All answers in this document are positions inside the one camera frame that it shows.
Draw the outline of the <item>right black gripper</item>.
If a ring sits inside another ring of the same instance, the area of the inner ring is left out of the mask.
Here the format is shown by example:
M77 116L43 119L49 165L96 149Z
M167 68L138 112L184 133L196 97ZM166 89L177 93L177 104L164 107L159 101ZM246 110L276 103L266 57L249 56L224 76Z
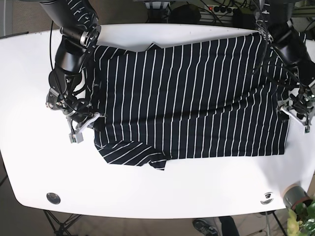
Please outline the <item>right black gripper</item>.
M77 144L84 140L83 131L86 128L93 128L94 122L98 118L106 117L104 113L93 112L91 109L82 109L80 111L67 109L65 110L65 116L70 128L70 142Z

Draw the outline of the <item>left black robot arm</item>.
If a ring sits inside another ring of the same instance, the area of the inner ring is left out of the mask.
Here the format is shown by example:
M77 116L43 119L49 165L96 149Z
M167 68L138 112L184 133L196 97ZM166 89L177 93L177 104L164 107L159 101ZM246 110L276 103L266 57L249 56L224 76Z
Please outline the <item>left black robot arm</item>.
M315 63L304 41L294 28L291 16L294 0L254 0L258 30L266 48L275 55L263 58L262 70L267 79L289 91L278 101L277 111L284 119L293 119L309 133L315 116Z

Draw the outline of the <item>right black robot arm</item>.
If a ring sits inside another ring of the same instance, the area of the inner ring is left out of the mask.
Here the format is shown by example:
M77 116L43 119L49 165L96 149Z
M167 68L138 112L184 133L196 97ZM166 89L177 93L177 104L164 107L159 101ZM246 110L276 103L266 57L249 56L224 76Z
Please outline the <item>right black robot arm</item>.
M55 57L50 59L52 71L46 106L62 111L70 128L71 143L80 143L83 130L101 117L92 108L93 84L84 75L95 52L101 26L87 0L41 0L39 3L62 35Z

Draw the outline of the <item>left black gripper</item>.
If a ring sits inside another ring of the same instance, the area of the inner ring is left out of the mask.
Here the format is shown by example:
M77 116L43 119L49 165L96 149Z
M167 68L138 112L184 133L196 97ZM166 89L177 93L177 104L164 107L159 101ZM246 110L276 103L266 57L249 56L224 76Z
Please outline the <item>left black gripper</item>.
M285 119L301 125L304 133L310 133L315 117L315 90L307 87L288 90L286 98L278 101L277 110Z

